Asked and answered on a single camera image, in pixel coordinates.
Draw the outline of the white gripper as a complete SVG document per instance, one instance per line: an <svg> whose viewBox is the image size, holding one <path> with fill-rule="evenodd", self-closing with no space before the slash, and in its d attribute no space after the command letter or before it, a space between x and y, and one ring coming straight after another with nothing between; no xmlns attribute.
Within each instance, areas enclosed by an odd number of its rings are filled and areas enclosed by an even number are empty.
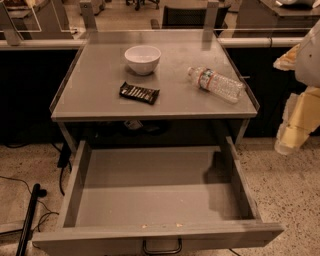
<svg viewBox="0 0 320 256"><path fill-rule="evenodd" d="M303 38L276 59L273 67L295 69L296 80L307 87L300 95L292 93L285 105L274 149L282 155L295 153L310 134L320 127L320 21Z"/></svg>

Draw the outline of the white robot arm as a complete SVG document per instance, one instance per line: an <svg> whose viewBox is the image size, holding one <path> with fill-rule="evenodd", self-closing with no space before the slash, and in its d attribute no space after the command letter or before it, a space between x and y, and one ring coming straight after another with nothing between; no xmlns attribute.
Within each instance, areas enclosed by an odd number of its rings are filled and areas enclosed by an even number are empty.
<svg viewBox="0 0 320 256"><path fill-rule="evenodd" d="M293 71L306 86L299 95L292 93L283 112L274 149L289 155L296 152L320 127L320 20L316 18L303 39L273 63L282 71Z"/></svg>

